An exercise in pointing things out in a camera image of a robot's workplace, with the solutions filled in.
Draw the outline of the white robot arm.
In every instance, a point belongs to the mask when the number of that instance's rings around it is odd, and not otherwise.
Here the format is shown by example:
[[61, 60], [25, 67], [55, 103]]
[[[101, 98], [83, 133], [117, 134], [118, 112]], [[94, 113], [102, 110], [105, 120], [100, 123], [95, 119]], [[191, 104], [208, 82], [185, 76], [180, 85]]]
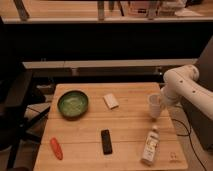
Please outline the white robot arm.
[[199, 70], [194, 65], [184, 65], [166, 71], [161, 97], [165, 105], [173, 106], [184, 97], [213, 121], [213, 92], [197, 83]]

